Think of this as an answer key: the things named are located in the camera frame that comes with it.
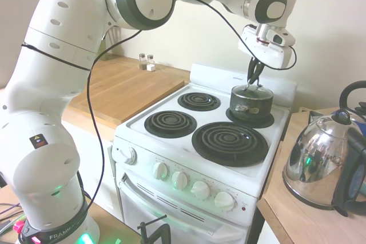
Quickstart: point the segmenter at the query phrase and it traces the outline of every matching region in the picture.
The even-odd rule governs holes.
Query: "stove knob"
[[[122,160],[127,165],[132,165],[136,161],[136,151],[134,148],[129,147],[127,150],[121,150],[120,154],[122,157]]]
[[[223,210],[229,211],[234,208],[234,204],[235,204],[234,198],[230,194],[224,191],[218,193],[217,196],[215,197],[216,208],[222,208]]]
[[[210,187],[203,181],[197,181],[193,184],[190,192],[198,199],[206,199],[210,196]]]
[[[155,179],[163,180],[168,174],[168,168],[164,163],[156,163],[153,167],[153,176]]]
[[[174,189],[182,190],[188,184],[188,178],[182,171],[177,171],[172,176]]]

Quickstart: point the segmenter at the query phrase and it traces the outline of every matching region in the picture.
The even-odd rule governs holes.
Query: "oven door handle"
[[[139,205],[145,211],[151,213],[153,216],[159,218],[163,215],[167,215],[164,218],[164,222],[171,226],[175,226],[183,231],[193,233],[194,235],[204,238],[205,240],[211,241],[213,243],[223,243],[227,241],[235,241],[242,239],[244,237],[244,231],[239,230],[233,226],[223,224],[217,231],[211,233],[209,230],[199,228],[197,226],[192,226],[187,224],[178,218],[166,213],[166,209],[155,205],[155,202],[150,202],[150,199],[144,198],[146,195],[143,194],[139,189],[137,189],[131,180],[125,176],[124,182],[120,182],[119,187],[121,191],[127,195],[135,204]]]

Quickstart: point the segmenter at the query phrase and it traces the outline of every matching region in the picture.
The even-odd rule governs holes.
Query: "salt shaker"
[[[152,54],[148,55],[148,67],[147,67],[148,71],[155,71],[155,60],[154,60],[154,56]]]
[[[145,54],[140,54],[140,63],[139,63],[140,70],[146,70],[148,66],[148,60],[146,59]]]

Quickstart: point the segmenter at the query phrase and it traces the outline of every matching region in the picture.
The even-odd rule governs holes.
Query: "kettle handle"
[[[339,98],[339,108],[341,109],[349,109],[347,105],[348,96],[351,92],[358,89],[366,89],[366,81],[356,81],[350,85],[348,85],[341,93],[341,96]]]
[[[366,215],[366,201],[356,201],[365,176],[366,138],[356,129],[350,128],[348,129],[348,155],[332,201],[335,210],[341,215],[347,217],[346,210],[357,215]]]

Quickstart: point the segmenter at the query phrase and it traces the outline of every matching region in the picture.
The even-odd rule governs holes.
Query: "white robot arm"
[[[218,1],[259,24],[253,35],[244,31],[249,46],[284,51],[295,42],[284,31],[295,0]],[[109,28],[155,29],[169,20],[175,2],[39,1],[0,106],[0,172],[27,215],[22,243],[83,243],[85,237],[98,242],[99,229],[87,215],[76,176],[79,155],[61,124],[62,113],[84,89]],[[259,58],[260,52],[254,50]]]

